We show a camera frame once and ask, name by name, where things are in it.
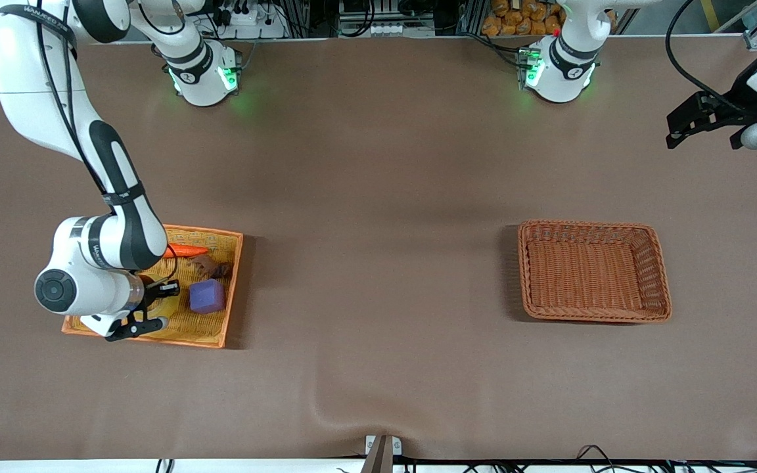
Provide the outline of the brown wicker basket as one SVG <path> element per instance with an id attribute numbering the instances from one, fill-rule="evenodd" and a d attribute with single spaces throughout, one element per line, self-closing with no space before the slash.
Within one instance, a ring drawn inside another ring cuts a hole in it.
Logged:
<path id="1" fill-rule="evenodd" d="M 654 228 L 528 219 L 516 233 L 522 303 L 530 317 L 636 325 L 670 320 L 669 282 Z"/>

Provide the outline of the brown toy piece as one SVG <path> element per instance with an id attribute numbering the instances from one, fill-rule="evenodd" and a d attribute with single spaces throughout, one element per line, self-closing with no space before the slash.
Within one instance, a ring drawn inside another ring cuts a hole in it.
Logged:
<path id="1" fill-rule="evenodd" d="M 228 261 L 216 261 L 208 254 L 201 254 L 187 260 L 199 278 L 221 279 L 231 276 L 233 267 Z"/>

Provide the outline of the bag of orange snacks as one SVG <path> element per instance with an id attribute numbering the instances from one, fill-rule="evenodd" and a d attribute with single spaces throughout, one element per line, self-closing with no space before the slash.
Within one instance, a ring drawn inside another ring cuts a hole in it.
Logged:
<path id="1" fill-rule="evenodd" d="M 558 35 L 567 18 L 555 0 L 487 0 L 480 35 Z"/>

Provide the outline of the white power strip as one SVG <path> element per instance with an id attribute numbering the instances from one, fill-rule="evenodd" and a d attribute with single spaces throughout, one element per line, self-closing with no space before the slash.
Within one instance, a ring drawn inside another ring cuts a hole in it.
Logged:
<path id="1" fill-rule="evenodd" d="M 210 15 L 220 39 L 284 39 L 292 37 L 282 8 L 262 0 L 218 0 Z"/>

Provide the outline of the purple foam cube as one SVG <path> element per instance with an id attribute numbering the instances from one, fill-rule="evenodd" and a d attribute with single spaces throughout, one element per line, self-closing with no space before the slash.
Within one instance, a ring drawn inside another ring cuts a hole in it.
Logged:
<path id="1" fill-rule="evenodd" d="M 225 288 L 216 279 L 189 285 L 189 309 L 198 314 L 210 314 L 225 309 Z"/>

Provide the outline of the yellow wicker tray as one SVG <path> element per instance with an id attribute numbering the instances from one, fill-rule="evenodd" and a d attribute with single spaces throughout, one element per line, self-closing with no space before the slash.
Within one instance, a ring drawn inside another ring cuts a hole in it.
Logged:
<path id="1" fill-rule="evenodd" d="M 189 309 L 189 285 L 203 281 L 191 267 L 188 258 L 164 259 L 155 266 L 135 273 L 132 279 L 132 297 L 124 302 L 119 311 L 137 311 L 142 286 L 137 276 L 150 276 L 157 281 L 179 281 L 181 292 L 178 296 L 156 300 L 148 309 L 151 318 L 168 318 L 168 327 L 129 340 L 144 342 L 161 342 L 180 346 L 200 348 L 224 348 L 226 345 L 231 306 L 235 299 L 235 288 L 239 276 L 241 251 L 244 236 L 219 229 L 201 227 L 184 227 L 183 225 L 165 225 L 168 243 L 193 246 L 205 246 L 208 255 L 216 261 L 228 261 L 232 264 L 231 276 L 216 279 L 225 288 L 225 309 L 210 314 L 198 314 Z M 82 336 L 99 336 L 84 326 L 75 315 L 67 315 L 61 332 Z"/>

